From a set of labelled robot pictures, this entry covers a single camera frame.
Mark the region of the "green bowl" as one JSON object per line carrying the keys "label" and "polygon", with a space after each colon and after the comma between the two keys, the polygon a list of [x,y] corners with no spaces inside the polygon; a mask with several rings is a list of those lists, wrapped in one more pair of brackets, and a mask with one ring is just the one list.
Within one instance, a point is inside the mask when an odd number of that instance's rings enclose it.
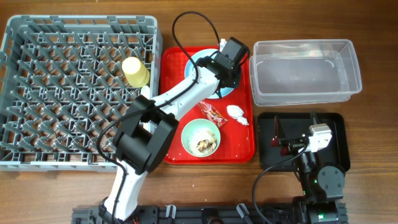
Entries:
{"label": "green bowl", "polygon": [[[199,129],[209,129],[211,132],[213,132],[215,134],[215,136],[218,139],[218,141],[217,141],[218,145],[217,145],[217,148],[215,149],[215,151],[213,151],[211,154],[206,155],[206,156],[196,156],[190,150],[190,139],[192,137],[192,134]],[[220,133],[218,127],[211,121],[209,121],[207,119],[194,119],[193,121],[189,122],[183,128],[183,131],[181,134],[181,142],[182,142],[183,148],[189,154],[191,154],[195,157],[208,157],[208,156],[214,154],[216,152],[216,150],[219,148],[220,143],[221,143],[221,133]]]}

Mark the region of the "white plastic spoon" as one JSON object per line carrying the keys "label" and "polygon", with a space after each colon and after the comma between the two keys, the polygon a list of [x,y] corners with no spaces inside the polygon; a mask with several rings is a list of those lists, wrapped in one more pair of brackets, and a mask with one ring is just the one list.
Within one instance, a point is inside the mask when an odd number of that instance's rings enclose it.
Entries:
{"label": "white plastic spoon", "polygon": [[141,88],[141,95],[146,97],[147,99],[150,99],[150,87],[147,85],[144,85]]}

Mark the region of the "yellow plastic cup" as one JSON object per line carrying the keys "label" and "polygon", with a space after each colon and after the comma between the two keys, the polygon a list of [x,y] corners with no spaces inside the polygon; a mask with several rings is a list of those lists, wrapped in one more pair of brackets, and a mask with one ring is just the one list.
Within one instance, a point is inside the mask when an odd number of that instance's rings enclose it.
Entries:
{"label": "yellow plastic cup", "polygon": [[122,62],[122,71],[128,84],[134,88],[147,85],[150,80],[150,72],[137,57],[128,57]]}

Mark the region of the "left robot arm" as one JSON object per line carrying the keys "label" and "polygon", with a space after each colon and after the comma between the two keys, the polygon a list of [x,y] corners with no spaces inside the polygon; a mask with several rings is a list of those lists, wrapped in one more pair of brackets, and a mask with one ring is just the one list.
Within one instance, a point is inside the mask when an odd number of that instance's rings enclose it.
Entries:
{"label": "left robot arm", "polygon": [[107,223],[123,223],[131,216],[144,179],[168,153],[179,121],[221,88],[237,88],[247,59],[247,53],[233,55],[225,50],[201,57],[193,62],[193,74],[152,99],[138,96],[125,115],[106,127],[118,129],[112,141],[116,178],[109,197],[99,206]]}

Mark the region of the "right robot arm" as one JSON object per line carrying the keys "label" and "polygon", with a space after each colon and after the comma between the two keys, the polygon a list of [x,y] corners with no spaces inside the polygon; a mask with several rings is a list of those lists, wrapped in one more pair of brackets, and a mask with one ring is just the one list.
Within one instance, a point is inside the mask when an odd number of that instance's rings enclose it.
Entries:
{"label": "right robot arm", "polygon": [[329,125],[311,114],[308,132],[295,137],[286,135],[279,116],[274,116],[272,147],[280,147],[282,156],[292,156],[303,196],[294,198],[294,212],[299,223],[348,223],[343,203],[345,171],[336,164],[323,163],[318,153],[333,140]]}

